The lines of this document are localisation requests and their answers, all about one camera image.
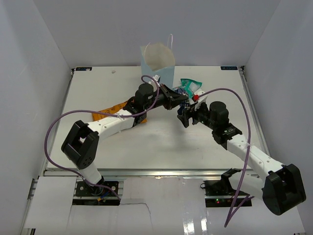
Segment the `blue Kettle chips bag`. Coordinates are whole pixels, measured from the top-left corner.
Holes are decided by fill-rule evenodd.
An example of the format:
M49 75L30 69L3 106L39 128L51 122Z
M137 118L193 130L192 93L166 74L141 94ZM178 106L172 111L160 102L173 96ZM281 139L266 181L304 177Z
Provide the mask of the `blue Kettle chips bag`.
M184 95L187 97L186 100L184 100L180 105L179 105L179 109L178 109L178 115L182 115L183 114L183 111L186 110L186 109L189 109L190 108L190 99L189 99L189 94L188 92L181 88L181 87L175 87L174 88L174 91L178 94L181 94L181 95Z

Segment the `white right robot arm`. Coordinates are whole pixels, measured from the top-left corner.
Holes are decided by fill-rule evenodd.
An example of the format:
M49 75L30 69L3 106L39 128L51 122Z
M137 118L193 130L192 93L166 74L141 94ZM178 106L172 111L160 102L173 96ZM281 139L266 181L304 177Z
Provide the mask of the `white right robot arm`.
M230 169L222 174L218 189L226 195L233 195L241 185L241 191L259 198L275 215L306 201L306 193L300 170L294 164L285 165L273 159L258 147L250 145L242 132L230 123L226 105L214 101L193 104L178 110L178 119L187 128L201 123L212 130L215 142L225 150L247 161L258 175L240 176L239 169Z

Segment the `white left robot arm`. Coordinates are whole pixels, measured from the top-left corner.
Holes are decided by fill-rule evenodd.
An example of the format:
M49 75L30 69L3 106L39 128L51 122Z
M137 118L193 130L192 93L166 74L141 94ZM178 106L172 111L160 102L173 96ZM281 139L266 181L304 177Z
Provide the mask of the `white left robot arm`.
M188 96L176 93L165 85L161 85L158 91L154 91L151 84L141 84L135 95L116 113L115 117L106 117L89 123L81 120L75 122L61 150L88 181L87 190L92 195L100 195L103 191L104 178L94 163L99 140L137 126L147 117L147 114L141 112L150 107L162 106L171 110L187 100Z

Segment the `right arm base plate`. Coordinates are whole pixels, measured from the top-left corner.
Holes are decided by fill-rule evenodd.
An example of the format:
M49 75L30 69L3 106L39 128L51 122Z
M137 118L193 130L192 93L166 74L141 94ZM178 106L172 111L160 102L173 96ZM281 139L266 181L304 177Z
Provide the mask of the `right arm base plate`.
M200 184L205 191L205 205L207 208L230 208L236 190L222 189L219 180L206 180Z

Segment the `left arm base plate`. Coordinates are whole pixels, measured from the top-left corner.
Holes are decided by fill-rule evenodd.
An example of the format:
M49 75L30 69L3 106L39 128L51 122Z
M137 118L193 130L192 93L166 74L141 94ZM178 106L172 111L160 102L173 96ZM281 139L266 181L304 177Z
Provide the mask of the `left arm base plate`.
M105 181L104 185L108 188L90 187L84 181L77 181L72 204L75 206L119 206L118 199L114 191L119 197L119 182Z

